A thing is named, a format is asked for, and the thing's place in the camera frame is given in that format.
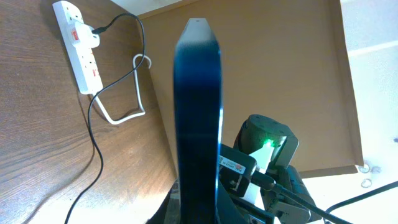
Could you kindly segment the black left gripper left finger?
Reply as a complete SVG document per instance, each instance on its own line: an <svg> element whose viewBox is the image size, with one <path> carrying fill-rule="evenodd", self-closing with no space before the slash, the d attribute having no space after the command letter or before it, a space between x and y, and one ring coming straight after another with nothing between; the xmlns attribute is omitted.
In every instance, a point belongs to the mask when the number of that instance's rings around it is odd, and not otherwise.
<svg viewBox="0 0 398 224"><path fill-rule="evenodd" d="M180 189L179 183L174 183L158 211L146 224L179 224L180 223Z"/></svg>

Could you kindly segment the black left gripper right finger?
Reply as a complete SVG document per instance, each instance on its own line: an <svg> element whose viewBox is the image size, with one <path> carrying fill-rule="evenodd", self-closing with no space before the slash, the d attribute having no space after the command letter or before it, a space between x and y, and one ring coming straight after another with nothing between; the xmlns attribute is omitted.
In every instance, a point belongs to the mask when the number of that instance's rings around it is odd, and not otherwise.
<svg viewBox="0 0 398 224"><path fill-rule="evenodd" d="M248 224L236 208L228 192L224 189L221 182L218 182L217 212L220 224Z"/></svg>

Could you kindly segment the blue smartphone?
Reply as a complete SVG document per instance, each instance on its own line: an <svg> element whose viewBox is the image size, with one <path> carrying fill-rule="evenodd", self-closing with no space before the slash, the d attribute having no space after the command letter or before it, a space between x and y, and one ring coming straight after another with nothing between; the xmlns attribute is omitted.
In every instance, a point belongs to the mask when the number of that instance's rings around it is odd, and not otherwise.
<svg viewBox="0 0 398 224"><path fill-rule="evenodd" d="M175 48L174 113L182 223L216 223L222 123L221 50L205 18L188 20Z"/></svg>

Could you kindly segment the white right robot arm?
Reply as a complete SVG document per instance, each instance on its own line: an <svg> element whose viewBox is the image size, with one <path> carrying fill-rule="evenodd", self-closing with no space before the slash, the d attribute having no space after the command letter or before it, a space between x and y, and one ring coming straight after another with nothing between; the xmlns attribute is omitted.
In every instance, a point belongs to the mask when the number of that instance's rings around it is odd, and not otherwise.
<svg viewBox="0 0 398 224"><path fill-rule="evenodd" d="M266 116L252 114L242 124L233 147L221 145L219 176L226 193L220 209L223 223L310 223L321 216L294 200L261 189L266 175L311 205L315 202L290 162L299 146L291 129Z"/></svg>

